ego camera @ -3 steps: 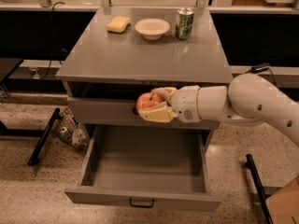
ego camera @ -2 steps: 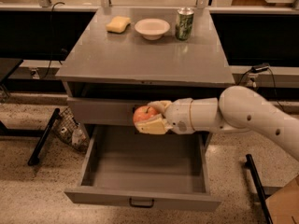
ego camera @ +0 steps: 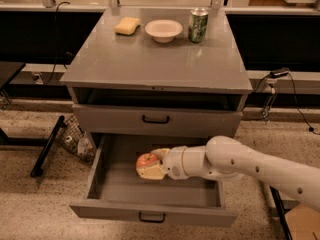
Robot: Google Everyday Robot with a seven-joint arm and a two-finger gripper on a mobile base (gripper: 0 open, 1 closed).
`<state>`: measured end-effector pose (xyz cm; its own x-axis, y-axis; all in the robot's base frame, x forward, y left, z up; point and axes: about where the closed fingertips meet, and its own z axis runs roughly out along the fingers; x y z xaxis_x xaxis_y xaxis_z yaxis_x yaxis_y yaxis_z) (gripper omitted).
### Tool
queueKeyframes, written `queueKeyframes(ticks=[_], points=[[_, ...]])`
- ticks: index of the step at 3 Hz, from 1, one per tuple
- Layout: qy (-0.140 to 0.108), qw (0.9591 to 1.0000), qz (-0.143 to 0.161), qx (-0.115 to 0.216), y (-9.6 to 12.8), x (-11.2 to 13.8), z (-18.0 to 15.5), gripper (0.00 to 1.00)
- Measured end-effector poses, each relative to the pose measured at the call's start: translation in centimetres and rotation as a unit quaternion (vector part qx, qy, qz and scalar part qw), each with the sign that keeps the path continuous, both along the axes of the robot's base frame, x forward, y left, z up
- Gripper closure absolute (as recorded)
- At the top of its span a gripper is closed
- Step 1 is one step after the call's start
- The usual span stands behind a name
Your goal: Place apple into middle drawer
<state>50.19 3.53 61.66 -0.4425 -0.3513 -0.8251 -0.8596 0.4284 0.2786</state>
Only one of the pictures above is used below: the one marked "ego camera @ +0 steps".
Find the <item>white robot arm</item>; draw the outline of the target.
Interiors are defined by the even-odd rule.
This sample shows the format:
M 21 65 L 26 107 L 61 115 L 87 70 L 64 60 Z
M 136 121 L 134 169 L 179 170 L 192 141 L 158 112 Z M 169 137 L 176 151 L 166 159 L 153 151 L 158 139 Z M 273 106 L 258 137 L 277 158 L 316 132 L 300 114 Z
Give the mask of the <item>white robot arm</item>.
M 136 171 L 143 179 L 200 177 L 227 181 L 249 175 L 320 211 L 320 169 L 256 151 L 225 136 L 204 146 L 160 148 L 142 154 Z

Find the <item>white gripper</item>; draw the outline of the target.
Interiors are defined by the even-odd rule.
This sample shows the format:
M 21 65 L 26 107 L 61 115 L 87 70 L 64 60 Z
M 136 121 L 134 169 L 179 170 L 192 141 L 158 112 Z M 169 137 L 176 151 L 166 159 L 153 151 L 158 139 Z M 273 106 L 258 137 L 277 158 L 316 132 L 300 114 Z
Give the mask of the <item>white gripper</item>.
M 186 146 L 169 148 L 159 148 L 152 150 L 151 153 L 159 160 L 162 160 L 167 176 L 174 180 L 183 180 L 187 178 L 187 174 L 183 168 L 183 153 Z M 143 179 L 162 180 L 165 176 L 163 168 L 159 164 L 147 167 L 139 167 L 138 175 Z

